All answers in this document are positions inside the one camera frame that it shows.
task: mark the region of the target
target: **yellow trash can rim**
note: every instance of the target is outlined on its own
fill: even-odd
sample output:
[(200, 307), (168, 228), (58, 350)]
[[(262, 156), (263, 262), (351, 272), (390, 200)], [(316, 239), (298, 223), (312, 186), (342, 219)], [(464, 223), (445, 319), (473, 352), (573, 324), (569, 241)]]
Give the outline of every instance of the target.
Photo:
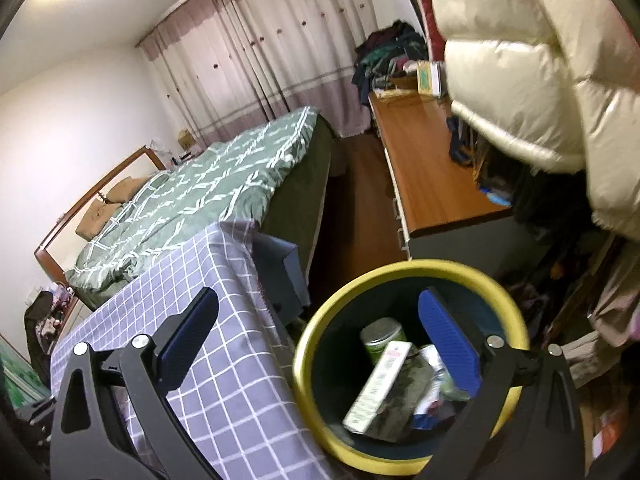
[[(411, 260), (372, 270), (348, 283), (312, 317), (300, 338), (293, 361), (293, 386), (296, 402), (315, 439), (331, 455), (354, 468), (381, 475), (418, 474), (431, 458), (390, 460), (359, 452), (341, 441), (331, 431), (316, 406), (311, 389), (313, 355), (326, 327), (335, 315), (359, 294), (400, 278), (425, 276), (441, 278), (463, 285), (480, 296), (494, 311), (504, 329), (507, 343), (513, 348), (529, 349), (529, 336), (522, 315), (511, 296), (494, 280), (477, 269), (447, 260)], [(520, 387), (512, 388), (505, 400), (494, 434), (507, 421), (518, 403)]]

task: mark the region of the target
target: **green bedspread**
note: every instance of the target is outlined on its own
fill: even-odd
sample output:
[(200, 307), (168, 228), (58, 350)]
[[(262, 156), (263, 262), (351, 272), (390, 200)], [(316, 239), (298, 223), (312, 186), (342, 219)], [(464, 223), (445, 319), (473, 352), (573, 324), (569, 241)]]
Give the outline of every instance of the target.
[(84, 247), (65, 273), (68, 282), (87, 293), (131, 282), (216, 220), (262, 222), (274, 192), (305, 156), (317, 118), (315, 108), (299, 108), (156, 174)]

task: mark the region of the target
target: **wooden headboard frame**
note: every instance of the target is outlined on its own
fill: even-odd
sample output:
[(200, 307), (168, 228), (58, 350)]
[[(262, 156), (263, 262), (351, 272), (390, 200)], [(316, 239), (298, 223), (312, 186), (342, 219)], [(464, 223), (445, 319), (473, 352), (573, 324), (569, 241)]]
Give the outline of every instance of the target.
[(40, 263), (44, 271), (54, 282), (62, 282), (67, 285), (65, 273), (62, 268), (58, 265), (58, 263), (53, 259), (53, 257), (49, 254), (49, 246), (56, 239), (56, 237), (62, 232), (69, 222), (73, 219), (74, 216), (78, 214), (78, 212), (91, 200), (93, 200), (98, 192), (102, 190), (111, 180), (116, 178), (123, 170), (125, 170), (128, 166), (130, 166), (133, 162), (138, 160), (141, 156), (146, 155), (153, 165), (158, 168), (158, 170), (165, 170), (164, 164), (160, 161), (158, 156), (154, 153), (153, 150), (143, 146), (136, 152), (129, 155), (125, 160), (123, 160), (120, 164), (118, 164), (115, 168), (113, 168), (109, 173), (107, 173), (104, 177), (102, 177), (89, 191), (87, 191), (84, 196), (78, 200), (69, 211), (67, 211), (64, 215), (60, 217), (56, 225), (49, 232), (49, 234), (44, 238), (44, 240), (38, 245), (34, 254), (36, 256), (36, 260)]

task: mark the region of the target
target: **ceiling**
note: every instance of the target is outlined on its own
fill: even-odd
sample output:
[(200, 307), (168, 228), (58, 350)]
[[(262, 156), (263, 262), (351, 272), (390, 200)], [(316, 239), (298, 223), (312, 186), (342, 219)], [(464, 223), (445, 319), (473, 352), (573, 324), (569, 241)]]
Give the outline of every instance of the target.
[(0, 40), (0, 94), (59, 63), (135, 45), (177, 0), (25, 0)]

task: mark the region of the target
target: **wooden floor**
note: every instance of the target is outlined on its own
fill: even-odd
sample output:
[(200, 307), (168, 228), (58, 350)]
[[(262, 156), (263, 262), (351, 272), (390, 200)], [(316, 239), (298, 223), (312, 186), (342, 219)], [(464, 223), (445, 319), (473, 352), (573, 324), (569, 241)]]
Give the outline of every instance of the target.
[(382, 143), (373, 134), (340, 139), (344, 175), (329, 179), (309, 273), (314, 312), (341, 286), (377, 267), (405, 260), (398, 248), (393, 184)]

